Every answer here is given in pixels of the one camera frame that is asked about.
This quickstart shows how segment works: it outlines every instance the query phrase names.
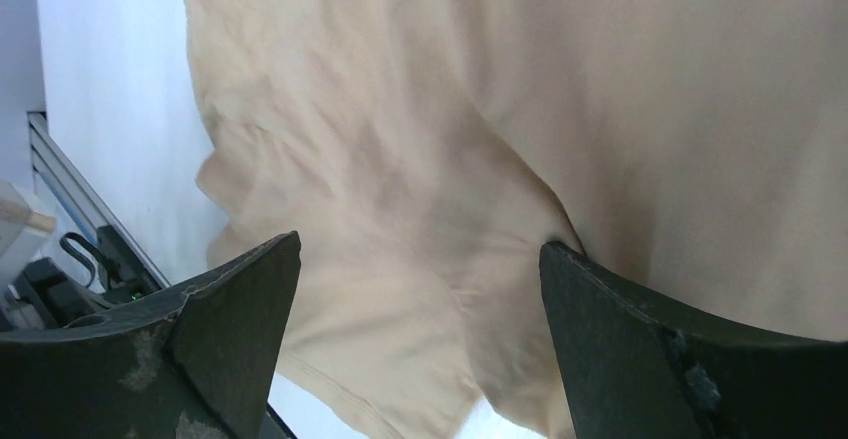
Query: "beige cloth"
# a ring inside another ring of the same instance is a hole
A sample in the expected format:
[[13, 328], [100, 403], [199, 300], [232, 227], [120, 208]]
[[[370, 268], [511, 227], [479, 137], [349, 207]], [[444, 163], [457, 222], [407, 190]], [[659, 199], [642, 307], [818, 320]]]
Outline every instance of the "beige cloth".
[[549, 237], [848, 336], [848, 0], [185, 3], [210, 262], [300, 232], [278, 371], [370, 437], [449, 438], [481, 391], [570, 436]]

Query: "white surface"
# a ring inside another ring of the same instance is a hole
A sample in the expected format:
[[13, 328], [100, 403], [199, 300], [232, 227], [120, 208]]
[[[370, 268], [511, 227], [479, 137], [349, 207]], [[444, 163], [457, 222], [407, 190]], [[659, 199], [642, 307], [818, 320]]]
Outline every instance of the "white surface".
[[28, 189], [26, 111], [43, 107], [35, 0], [0, 0], [0, 178]]
[[[194, 183], [211, 146], [192, 95], [182, 0], [38, 3], [51, 136], [167, 277], [205, 270], [225, 217]], [[278, 375], [269, 401], [301, 439], [362, 437]], [[486, 407], [462, 438], [535, 437]]]

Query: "metal rail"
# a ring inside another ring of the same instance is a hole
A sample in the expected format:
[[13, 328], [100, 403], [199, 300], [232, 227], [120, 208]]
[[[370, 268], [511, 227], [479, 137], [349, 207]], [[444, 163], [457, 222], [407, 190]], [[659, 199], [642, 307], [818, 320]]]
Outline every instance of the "metal rail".
[[44, 180], [80, 233], [92, 244], [97, 244], [97, 228], [112, 226], [159, 286], [163, 289], [170, 286], [171, 282], [50, 138], [46, 115], [43, 112], [30, 112], [27, 117], [33, 171]]

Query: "dark green metal piece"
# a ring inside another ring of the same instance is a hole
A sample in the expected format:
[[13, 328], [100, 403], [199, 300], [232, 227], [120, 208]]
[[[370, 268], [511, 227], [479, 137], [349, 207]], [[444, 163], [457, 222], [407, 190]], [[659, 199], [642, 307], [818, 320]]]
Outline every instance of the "dark green metal piece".
[[579, 439], [848, 437], [848, 343], [713, 316], [560, 243], [539, 267]]
[[286, 437], [266, 400], [299, 252], [280, 236], [67, 328], [0, 334], [0, 437]]

